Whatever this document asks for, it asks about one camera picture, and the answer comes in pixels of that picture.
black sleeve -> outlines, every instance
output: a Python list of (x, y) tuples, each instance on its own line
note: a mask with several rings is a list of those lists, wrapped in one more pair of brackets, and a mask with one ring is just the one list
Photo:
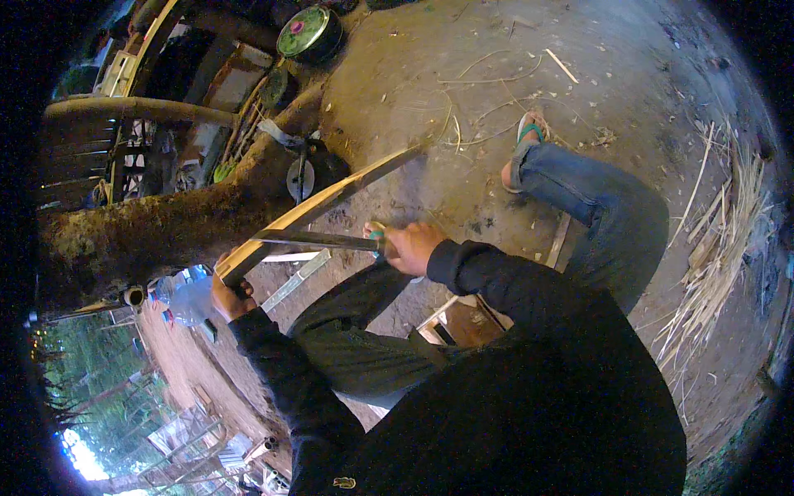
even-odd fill
[(229, 327), (238, 349), (272, 390), (276, 408), (290, 429), (290, 494), (322, 494), (328, 475), (343, 461), (343, 454), (360, 443), (364, 428), (331, 391), (328, 379), (299, 345), (279, 332), (264, 310), (256, 308)]
[(442, 241), (430, 256), (427, 276), (454, 294), (477, 293), (516, 324), (536, 328), (566, 320), (592, 299), (552, 268), (473, 241)]

rolled-up jeans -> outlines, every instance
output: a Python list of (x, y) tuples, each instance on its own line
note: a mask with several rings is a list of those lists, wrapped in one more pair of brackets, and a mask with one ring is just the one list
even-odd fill
[[(511, 165), (512, 187), (588, 228), (576, 241), (565, 274), (581, 286), (609, 291), (628, 314), (665, 252), (669, 215), (664, 200), (633, 175), (555, 144), (520, 144)], [(289, 336), (336, 392), (391, 408), (438, 370), (437, 362), (409, 340), (366, 330), (410, 280), (376, 261), (321, 296), (291, 326)], [(511, 329), (486, 346), (520, 343), (522, 330), (530, 335), (529, 329)], [(630, 344), (624, 338), (620, 348), (645, 352), (639, 338)], [(455, 346), (437, 350), (451, 363), (477, 352)]]

black pants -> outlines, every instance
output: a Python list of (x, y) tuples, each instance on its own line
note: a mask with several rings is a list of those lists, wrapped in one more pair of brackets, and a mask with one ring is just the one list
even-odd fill
[[(512, 165), (513, 187), (588, 227), (566, 274), (583, 286), (608, 290), (628, 314), (665, 252), (669, 215), (664, 200), (633, 175), (554, 144), (521, 144)], [(324, 294), (295, 320), (290, 335), (335, 391), (391, 408), (437, 370), (408, 340), (366, 331), (410, 280), (386, 263), (375, 263)], [(507, 333), (491, 345), (520, 339)], [(439, 349), (453, 362), (476, 352)]]

metal pot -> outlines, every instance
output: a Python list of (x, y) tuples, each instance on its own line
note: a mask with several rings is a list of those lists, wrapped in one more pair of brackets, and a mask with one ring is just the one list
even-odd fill
[(298, 12), (281, 29), (276, 49), (281, 56), (311, 65), (329, 59), (341, 41), (342, 23), (337, 13), (312, 6)]

dirt ground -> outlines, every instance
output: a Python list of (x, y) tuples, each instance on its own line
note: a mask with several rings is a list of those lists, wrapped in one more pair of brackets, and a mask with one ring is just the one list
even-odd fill
[[(448, 0), (368, 16), (362, 6), (351, 15), (346, 25), (361, 22), (349, 34), (322, 105), (322, 135), (329, 147), (355, 171), (410, 140), (429, 136), (439, 141), (425, 165), (412, 163), (391, 173), (328, 212), (310, 227), (313, 231), (358, 235), (369, 219), (392, 224), (419, 219), (439, 224), (455, 240), (493, 243), (531, 259), (539, 253), (544, 260), (559, 213), (539, 202), (518, 200), (499, 186), (499, 169), (511, 156), (515, 124), (523, 113), (518, 105), (501, 105), (530, 95), (535, 99), (521, 104), (542, 108), (559, 140), (655, 187), (668, 201), (671, 236), (703, 158), (695, 119), (720, 123), (727, 115), (753, 146), (776, 151), (767, 165), (767, 187), (780, 191), (787, 179), (777, 172), (786, 159), (758, 85), (715, 19), (695, 2)], [(511, 29), (514, 16), (530, 26), (521, 21)], [(548, 57), (546, 48), (570, 64), (578, 84)], [(461, 79), (515, 79), (439, 82), (458, 78), (488, 54)], [(712, 62), (720, 58), (729, 67)], [(454, 117), (442, 133), (448, 114)], [(456, 120), (461, 142), (482, 141), (458, 147)], [(592, 144), (604, 133), (598, 128), (617, 139), (608, 146)], [(693, 212), (711, 203), (725, 178), (717, 163), (707, 164)], [(780, 222), (781, 216), (777, 207), (773, 218)], [(583, 231), (572, 224), (563, 260)], [(629, 315), (654, 356), (659, 347), (653, 339), (683, 294), (678, 282), (693, 249), (685, 237), (677, 237)], [(286, 331), (313, 300), (371, 262), (369, 254), (333, 252), (331, 261), (270, 312), (271, 318)], [(663, 370), (679, 406), (692, 470), (717, 455), (762, 400), (756, 372), (788, 340), (788, 334), (779, 334), (788, 301), (782, 263), (776, 250), (762, 250), (734, 288), (702, 354), (686, 370)], [(257, 301), (264, 301), (298, 268), (289, 263), (255, 268), (249, 281)], [(428, 280), (410, 285), (369, 330), (406, 336), (411, 325), (449, 296), (443, 286)], [(236, 353), (225, 326), (218, 326), (218, 343), (202, 347), (196, 344), (202, 337), (190, 336), (186, 329), (166, 330), (151, 309), (145, 315), (145, 339), (180, 402), (192, 404), (185, 389), (189, 384), (206, 384), (229, 421), (243, 432), (260, 436), (274, 429), (283, 439), (283, 427), (270, 420), (266, 393)], [(208, 352), (216, 363), (206, 358)], [(215, 370), (218, 365), (223, 372)], [(773, 372), (782, 368), (777, 361), (773, 365)], [(238, 392), (229, 392), (230, 385)], [(368, 407), (349, 404), (365, 427), (377, 422)]]

